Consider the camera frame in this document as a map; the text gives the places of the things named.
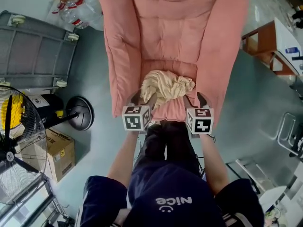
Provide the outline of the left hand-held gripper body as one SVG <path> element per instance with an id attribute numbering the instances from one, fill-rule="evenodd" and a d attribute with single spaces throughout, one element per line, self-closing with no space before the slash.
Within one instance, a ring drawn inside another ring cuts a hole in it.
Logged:
<path id="1" fill-rule="evenodd" d="M 151 108 L 148 105 L 124 106 L 122 111 L 124 129 L 146 134 L 151 122 Z"/>

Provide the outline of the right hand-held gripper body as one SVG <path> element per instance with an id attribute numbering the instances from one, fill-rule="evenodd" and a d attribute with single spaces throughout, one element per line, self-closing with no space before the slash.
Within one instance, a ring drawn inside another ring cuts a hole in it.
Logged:
<path id="1" fill-rule="evenodd" d="M 214 110 L 212 108 L 189 108 L 186 111 L 186 126 L 192 138 L 202 134 L 211 134 L 214 125 Z"/>

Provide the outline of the cream cloth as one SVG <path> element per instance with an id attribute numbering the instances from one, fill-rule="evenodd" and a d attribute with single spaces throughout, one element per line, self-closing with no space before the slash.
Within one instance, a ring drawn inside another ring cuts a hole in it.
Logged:
<path id="1" fill-rule="evenodd" d="M 140 98 L 146 103 L 155 94 L 157 108 L 191 92 L 195 86 L 191 78 L 178 76 L 170 71 L 152 70 L 143 79 Z"/>

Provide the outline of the pink padded armchair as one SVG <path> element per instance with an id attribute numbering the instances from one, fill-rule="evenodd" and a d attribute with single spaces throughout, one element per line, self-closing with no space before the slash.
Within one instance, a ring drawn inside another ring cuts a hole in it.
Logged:
<path id="1" fill-rule="evenodd" d="M 99 0 L 104 14 L 112 115 L 153 70 L 191 78 L 218 122 L 249 0 Z"/>

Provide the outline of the person's left forearm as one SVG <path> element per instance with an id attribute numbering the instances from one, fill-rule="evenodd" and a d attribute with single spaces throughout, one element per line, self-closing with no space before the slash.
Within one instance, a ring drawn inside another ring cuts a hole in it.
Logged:
<path id="1" fill-rule="evenodd" d="M 116 155 L 107 177 L 120 182 L 126 188 L 129 186 L 134 163 L 138 131 L 128 131 L 118 154 Z"/>

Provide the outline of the person's right forearm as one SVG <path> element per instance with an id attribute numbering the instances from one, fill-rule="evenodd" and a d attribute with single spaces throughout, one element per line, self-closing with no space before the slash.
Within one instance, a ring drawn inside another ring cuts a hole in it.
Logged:
<path id="1" fill-rule="evenodd" d="M 200 135 L 204 155 L 207 183 L 214 195 L 229 184 L 228 170 L 223 162 L 214 140 L 206 134 Z"/>

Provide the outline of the person's black trousers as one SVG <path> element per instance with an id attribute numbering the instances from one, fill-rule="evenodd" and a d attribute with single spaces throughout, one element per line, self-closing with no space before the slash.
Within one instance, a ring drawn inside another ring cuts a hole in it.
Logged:
<path id="1" fill-rule="evenodd" d="M 184 122 L 161 121 L 148 127 L 134 170 L 153 163 L 173 163 L 200 176 L 200 164 Z"/>

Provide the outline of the person's navy t-shirt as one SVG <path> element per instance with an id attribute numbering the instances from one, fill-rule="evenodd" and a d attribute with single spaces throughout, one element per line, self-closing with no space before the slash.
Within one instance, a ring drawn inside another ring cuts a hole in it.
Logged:
<path id="1" fill-rule="evenodd" d="M 248 179 L 212 194 L 199 176 L 174 164 L 133 171 L 128 188 L 91 176 L 76 227 L 264 227 L 264 213 Z"/>

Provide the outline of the brown cardboard box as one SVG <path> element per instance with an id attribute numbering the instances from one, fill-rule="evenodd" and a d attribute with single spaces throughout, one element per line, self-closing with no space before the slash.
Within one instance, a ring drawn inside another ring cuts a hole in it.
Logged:
<path id="1" fill-rule="evenodd" d="M 75 166 L 74 139 L 55 128 L 45 133 L 17 145 L 16 156 L 58 183 Z"/>

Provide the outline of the yellow black vacuum cleaner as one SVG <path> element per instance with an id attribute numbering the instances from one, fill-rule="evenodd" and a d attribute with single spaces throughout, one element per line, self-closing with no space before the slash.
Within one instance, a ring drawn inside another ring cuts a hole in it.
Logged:
<path id="1" fill-rule="evenodd" d="M 43 122 L 63 116 L 63 101 L 55 94 L 12 96 L 10 128 L 14 129 L 26 120 L 34 120 L 37 115 Z"/>

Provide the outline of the white top wooden side table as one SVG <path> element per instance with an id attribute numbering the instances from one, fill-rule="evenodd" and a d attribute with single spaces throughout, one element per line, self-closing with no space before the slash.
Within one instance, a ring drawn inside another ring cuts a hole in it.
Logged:
<path id="1" fill-rule="evenodd" d="M 276 75 L 303 77 L 303 61 L 292 61 L 292 57 L 303 56 L 302 47 L 279 19 L 243 35 L 242 42 L 245 52 L 261 60 Z M 300 52 L 286 53 L 290 47 L 297 47 Z"/>

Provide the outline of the white round table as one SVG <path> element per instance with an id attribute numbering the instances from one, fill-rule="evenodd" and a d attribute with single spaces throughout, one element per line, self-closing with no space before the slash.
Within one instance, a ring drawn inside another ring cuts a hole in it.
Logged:
<path id="1" fill-rule="evenodd" d="M 266 191 L 260 198 L 265 226 L 299 227 L 303 226 L 303 185 L 287 190 L 279 186 Z"/>

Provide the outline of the gray platform cart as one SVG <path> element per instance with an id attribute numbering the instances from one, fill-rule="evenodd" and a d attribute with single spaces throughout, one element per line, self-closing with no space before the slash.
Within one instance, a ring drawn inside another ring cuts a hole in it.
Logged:
<path id="1" fill-rule="evenodd" d="M 0 85 L 65 87 L 79 36 L 47 22 L 0 12 Z"/>

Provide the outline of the metal glass cabinet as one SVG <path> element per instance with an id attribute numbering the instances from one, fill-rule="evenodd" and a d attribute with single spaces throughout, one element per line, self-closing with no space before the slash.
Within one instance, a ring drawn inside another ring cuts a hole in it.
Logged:
<path id="1" fill-rule="evenodd" d="M 70 218 L 55 197 L 48 178 L 38 176 L 12 200 L 0 205 L 0 227 L 71 227 Z"/>

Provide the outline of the chrome tube chair frame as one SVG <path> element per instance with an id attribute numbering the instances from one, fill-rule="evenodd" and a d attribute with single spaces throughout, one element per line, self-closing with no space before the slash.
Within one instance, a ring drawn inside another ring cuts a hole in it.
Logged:
<path id="1" fill-rule="evenodd" d="M 289 152 L 289 157 L 294 157 L 303 163 L 303 123 L 291 113 L 282 117 L 277 135 L 279 146 Z"/>

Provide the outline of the black pedestal fan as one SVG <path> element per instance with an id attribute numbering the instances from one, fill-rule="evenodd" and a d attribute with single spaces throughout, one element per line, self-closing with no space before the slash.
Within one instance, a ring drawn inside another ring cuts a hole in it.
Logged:
<path id="1" fill-rule="evenodd" d="M 94 121 L 94 110 L 90 102 L 81 97 L 71 98 L 63 104 L 63 116 L 43 122 L 40 115 L 34 120 L 11 129 L 12 96 L 23 94 L 8 86 L 0 85 L 0 203 L 12 204 L 24 188 L 42 173 L 16 156 L 16 147 L 38 134 L 45 135 L 45 130 L 63 122 L 68 122 L 74 129 L 85 131 Z"/>

